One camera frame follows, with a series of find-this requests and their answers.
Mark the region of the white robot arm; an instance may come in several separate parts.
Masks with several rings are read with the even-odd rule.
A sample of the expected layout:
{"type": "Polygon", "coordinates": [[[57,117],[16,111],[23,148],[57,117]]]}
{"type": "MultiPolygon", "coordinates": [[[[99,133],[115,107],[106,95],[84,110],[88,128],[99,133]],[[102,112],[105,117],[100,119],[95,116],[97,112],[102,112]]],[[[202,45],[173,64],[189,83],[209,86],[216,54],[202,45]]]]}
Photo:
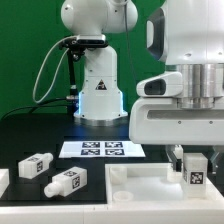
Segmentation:
{"type": "Polygon", "coordinates": [[[151,55],[162,74],[138,82],[129,138],[141,145],[224,146],[224,0],[165,0],[151,16],[135,0],[64,0],[64,26],[85,54],[77,118],[117,118],[112,33],[127,33],[140,66],[151,55]]]}

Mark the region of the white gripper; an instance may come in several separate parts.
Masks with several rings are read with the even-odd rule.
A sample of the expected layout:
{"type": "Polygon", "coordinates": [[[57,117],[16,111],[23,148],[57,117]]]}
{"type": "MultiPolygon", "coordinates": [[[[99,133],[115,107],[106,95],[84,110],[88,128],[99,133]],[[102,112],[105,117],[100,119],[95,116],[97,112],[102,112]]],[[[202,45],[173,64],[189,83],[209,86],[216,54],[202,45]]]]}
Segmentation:
{"type": "Polygon", "coordinates": [[[174,98],[139,98],[131,110],[129,138],[139,144],[168,145],[166,154],[176,172],[182,171],[181,145],[211,145],[208,172],[215,174],[224,156],[224,98],[203,110],[180,109],[174,98]]]}

